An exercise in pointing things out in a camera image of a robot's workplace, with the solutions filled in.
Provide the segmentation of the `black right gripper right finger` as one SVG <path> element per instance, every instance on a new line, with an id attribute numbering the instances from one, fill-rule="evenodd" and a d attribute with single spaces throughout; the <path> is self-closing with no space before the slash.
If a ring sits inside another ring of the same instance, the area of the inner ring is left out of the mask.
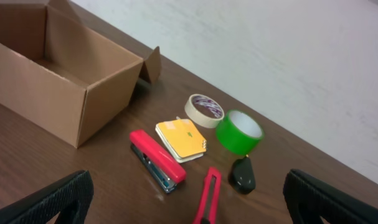
<path id="1" fill-rule="evenodd" d="M 378 209 L 299 169 L 286 175 L 283 195 L 295 224 L 378 224 Z"/>

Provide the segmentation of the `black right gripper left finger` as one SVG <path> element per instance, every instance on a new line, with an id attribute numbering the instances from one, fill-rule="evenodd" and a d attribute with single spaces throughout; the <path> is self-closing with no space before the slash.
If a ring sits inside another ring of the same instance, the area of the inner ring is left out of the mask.
<path id="1" fill-rule="evenodd" d="M 0 209 L 0 223 L 84 223 L 94 195 L 91 175 L 76 171 Z"/>

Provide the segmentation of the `green tape roll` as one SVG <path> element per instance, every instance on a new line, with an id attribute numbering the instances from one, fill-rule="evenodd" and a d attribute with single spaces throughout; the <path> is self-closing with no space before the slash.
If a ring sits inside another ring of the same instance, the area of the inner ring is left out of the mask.
<path id="1" fill-rule="evenodd" d="M 262 127 L 247 113 L 229 110 L 217 125 L 215 134 L 230 152 L 245 156 L 263 139 Z"/>

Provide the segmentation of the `red stapler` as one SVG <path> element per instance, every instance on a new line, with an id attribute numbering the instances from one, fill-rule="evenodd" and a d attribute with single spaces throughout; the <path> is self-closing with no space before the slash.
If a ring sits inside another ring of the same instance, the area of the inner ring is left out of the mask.
<path id="1" fill-rule="evenodd" d="M 130 132 L 129 139 L 132 151 L 166 194 L 185 181 L 183 167 L 148 133 L 138 129 Z"/>

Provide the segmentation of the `brown cardboard box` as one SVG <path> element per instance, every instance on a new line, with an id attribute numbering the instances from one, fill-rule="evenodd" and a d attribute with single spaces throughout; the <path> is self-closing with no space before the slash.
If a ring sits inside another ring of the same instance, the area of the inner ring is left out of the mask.
<path id="1" fill-rule="evenodd" d="M 75 147 L 161 73 L 159 48 L 139 56 L 93 19 L 70 1 L 0 1 L 0 104 Z"/>

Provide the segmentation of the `beige masking tape roll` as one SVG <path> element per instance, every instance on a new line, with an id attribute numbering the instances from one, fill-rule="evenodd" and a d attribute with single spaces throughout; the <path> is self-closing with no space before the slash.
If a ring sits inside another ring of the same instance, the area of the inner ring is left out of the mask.
<path id="1" fill-rule="evenodd" d="M 191 95 L 184 111 L 193 122 L 204 128 L 215 128 L 225 116 L 224 110 L 216 101 L 201 94 Z"/>

